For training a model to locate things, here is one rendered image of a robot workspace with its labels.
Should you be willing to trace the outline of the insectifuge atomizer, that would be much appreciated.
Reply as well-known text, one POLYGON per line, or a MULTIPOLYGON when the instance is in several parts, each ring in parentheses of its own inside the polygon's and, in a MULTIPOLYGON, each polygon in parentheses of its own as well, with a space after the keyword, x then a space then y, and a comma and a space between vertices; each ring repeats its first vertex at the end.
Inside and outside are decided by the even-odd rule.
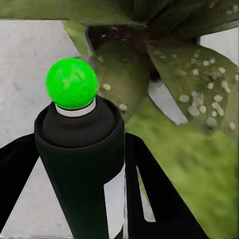
POLYGON ((123 239, 125 123, 97 94, 94 64, 81 55, 48 69, 35 146, 74 239, 123 239))

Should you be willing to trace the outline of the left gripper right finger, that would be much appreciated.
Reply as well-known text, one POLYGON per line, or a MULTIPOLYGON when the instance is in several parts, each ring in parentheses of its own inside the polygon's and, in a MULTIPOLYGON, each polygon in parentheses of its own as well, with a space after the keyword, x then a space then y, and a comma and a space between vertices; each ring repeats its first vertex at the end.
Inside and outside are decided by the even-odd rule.
POLYGON ((128 239, 208 239, 143 139, 125 133, 128 239), (156 222, 144 218, 140 172, 156 222))

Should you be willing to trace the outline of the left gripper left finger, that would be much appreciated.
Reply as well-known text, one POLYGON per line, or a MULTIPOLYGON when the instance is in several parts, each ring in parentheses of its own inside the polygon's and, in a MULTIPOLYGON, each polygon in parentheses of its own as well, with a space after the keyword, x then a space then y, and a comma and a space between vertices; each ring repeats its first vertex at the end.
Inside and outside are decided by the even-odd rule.
POLYGON ((0 233, 39 157, 34 134, 0 149, 0 233))

